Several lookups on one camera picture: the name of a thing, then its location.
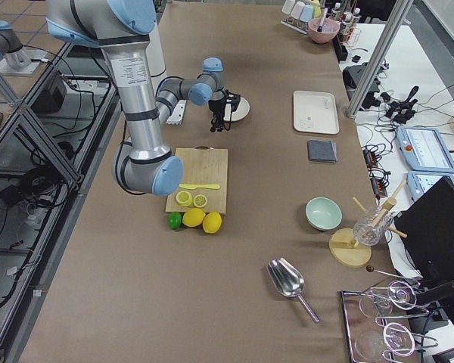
white plate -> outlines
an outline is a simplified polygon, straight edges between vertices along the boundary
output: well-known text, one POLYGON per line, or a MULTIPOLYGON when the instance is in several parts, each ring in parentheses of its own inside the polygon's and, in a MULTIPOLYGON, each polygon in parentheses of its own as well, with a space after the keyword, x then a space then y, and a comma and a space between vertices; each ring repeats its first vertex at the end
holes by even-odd
POLYGON ((295 91, 293 105, 297 131, 330 135, 340 131, 336 101, 331 93, 295 91))
POLYGON ((225 116, 224 116, 224 121, 240 121, 244 117, 247 116, 250 110, 250 105, 249 102, 245 98, 241 96, 241 101, 239 102, 239 105, 237 107, 237 110, 232 114, 232 119, 230 118, 231 114, 231 108, 230 104, 227 104, 225 106, 225 116))

wooden stand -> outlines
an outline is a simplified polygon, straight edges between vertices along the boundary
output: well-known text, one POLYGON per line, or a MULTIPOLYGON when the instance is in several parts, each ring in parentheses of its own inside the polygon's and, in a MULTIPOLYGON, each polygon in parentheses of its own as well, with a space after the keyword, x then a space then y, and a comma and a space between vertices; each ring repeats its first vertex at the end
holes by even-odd
MULTIPOLYGON (((400 185, 394 191, 391 197, 382 204, 380 213, 373 219, 372 226, 375 227, 384 216, 395 206, 395 196, 400 192, 402 187, 405 185, 405 179, 402 180, 400 185)), ((353 201, 359 208, 366 213, 366 208, 354 197, 353 201)), ((406 238, 407 235, 395 228, 388 227, 388 229, 394 233, 397 233, 400 237, 406 238)), ((353 235, 352 228, 342 228, 336 231, 329 241, 330 251, 333 257, 342 265, 348 267, 362 267, 372 257, 372 248, 365 244, 359 243, 353 235)))
POLYGON ((333 257, 342 265, 362 267, 372 257, 372 248, 356 242, 352 228, 337 230, 329 241, 333 257))

yellow knife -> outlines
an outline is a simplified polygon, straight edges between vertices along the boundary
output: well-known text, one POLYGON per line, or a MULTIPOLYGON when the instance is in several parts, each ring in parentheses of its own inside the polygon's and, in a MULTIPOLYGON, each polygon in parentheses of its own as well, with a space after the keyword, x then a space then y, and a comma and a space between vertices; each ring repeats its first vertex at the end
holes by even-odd
POLYGON ((180 188, 194 190, 197 188, 220 189, 218 184, 180 184, 180 188))

light green bowl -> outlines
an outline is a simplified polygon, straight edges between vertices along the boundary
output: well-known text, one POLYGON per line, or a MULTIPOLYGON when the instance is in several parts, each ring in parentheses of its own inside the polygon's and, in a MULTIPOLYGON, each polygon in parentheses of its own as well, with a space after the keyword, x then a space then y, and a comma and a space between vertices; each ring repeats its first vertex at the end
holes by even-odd
POLYGON ((331 199, 313 198, 306 205, 306 218, 314 228, 328 231, 341 223, 341 209, 331 199))

lime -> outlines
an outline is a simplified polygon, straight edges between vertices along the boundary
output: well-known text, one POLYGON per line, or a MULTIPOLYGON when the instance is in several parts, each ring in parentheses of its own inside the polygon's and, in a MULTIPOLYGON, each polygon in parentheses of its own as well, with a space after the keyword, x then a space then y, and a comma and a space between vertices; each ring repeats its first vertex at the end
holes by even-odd
POLYGON ((196 206, 197 208, 204 208, 207 203, 208 199, 203 194, 197 194, 194 197, 194 206, 196 206))
POLYGON ((182 225, 182 215, 178 212, 171 212, 168 216, 168 226, 172 230, 176 230, 181 225, 182 225))
POLYGON ((179 191, 175 196, 175 200, 180 206, 190 206, 193 198, 189 191, 179 191))

